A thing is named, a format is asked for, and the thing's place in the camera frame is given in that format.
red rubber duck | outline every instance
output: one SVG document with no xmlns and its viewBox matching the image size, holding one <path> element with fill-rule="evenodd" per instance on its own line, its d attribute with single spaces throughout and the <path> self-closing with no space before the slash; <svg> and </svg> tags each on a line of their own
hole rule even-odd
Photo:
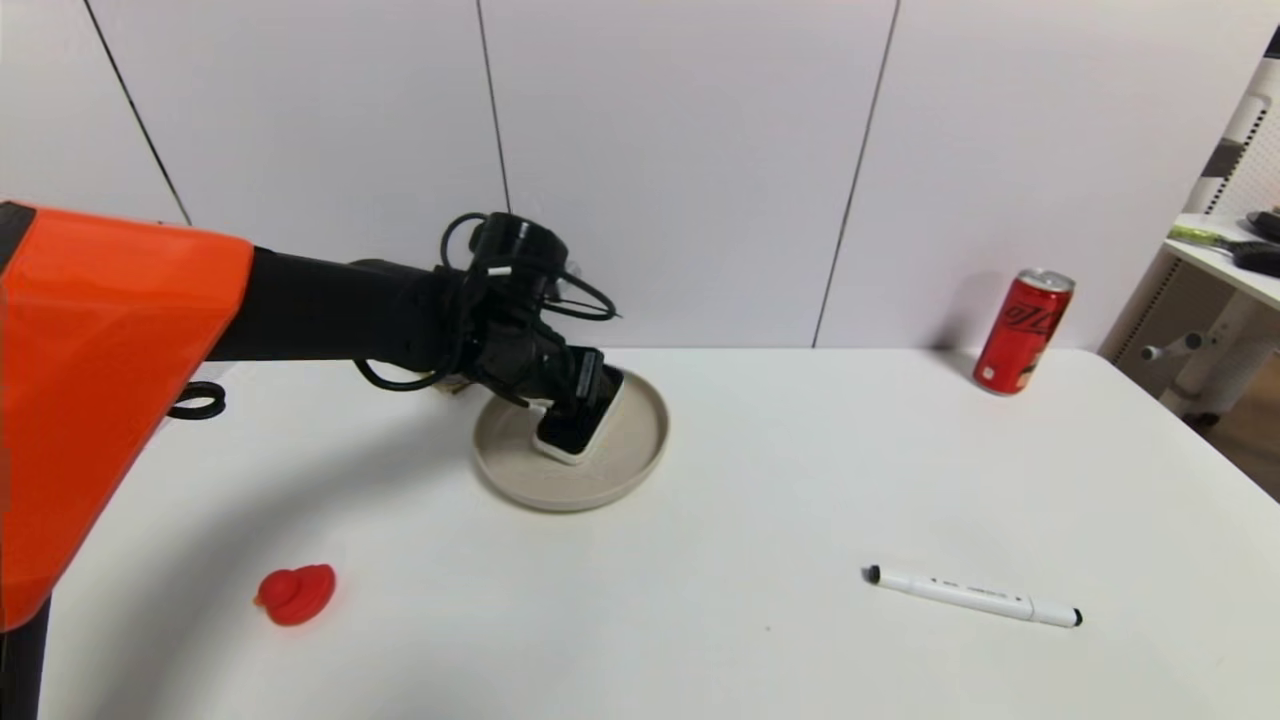
<svg viewBox="0 0 1280 720">
<path fill-rule="evenodd" d="M 276 625 L 301 625 L 324 610 L 337 585 L 338 575 L 329 565 L 276 570 L 262 578 L 253 603 L 265 607 Z"/>
</svg>

marker pen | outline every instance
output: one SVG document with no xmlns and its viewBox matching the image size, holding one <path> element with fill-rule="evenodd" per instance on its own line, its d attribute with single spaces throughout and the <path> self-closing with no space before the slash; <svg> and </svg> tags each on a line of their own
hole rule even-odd
<svg viewBox="0 0 1280 720">
<path fill-rule="evenodd" d="M 1032 600 L 1021 593 L 989 591 L 942 578 L 895 575 L 881 570 L 879 565 L 872 565 L 867 569 L 867 579 L 873 585 L 1018 620 L 1030 620 L 1060 628 L 1075 628 L 1084 621 L 1079 610 L 1061 602 Z"/>
</svg>

pen cap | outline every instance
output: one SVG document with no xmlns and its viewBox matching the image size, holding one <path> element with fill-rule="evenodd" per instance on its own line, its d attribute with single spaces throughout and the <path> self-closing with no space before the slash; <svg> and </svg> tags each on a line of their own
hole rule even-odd
<svg viewBox="0 0 1280 720">
<path fill-rule="evenodd" d="M 1080 615 L 1080 611 L 1070 605 L 1062 605 L 1061 602 L 1052 601 L 1039 601 L 1036 598 L 1028 600 L 1032 601 L 1030 620 L 1036 623 L 1057 625 L 1060 628 L 1074 628 L 1084 621 L 1084 616 Z"/>
</svg>

red can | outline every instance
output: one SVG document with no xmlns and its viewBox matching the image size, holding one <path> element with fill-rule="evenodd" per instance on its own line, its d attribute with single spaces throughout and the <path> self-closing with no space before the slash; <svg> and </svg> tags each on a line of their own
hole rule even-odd
<svg viewBox="0 0 1280 720">
<path fill-rule="evenodd" d="M 973 369 L 973 379 L 1001 395 L 1021 392 L 1074 292 L 1075 281 L 1064 274 L 1039 268 L 1018 273 Z"/>
</svg>

wooden floor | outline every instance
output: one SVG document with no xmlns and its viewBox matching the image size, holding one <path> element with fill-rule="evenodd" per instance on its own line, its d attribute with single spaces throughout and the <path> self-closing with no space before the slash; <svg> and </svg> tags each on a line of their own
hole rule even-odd
<svg viewBox="0 0 1280 720">
<path fill-rule="evenodd" d="M 1267 361 L 1204 439 L 1280 501 L 1280 356 Z"/>
</svg>

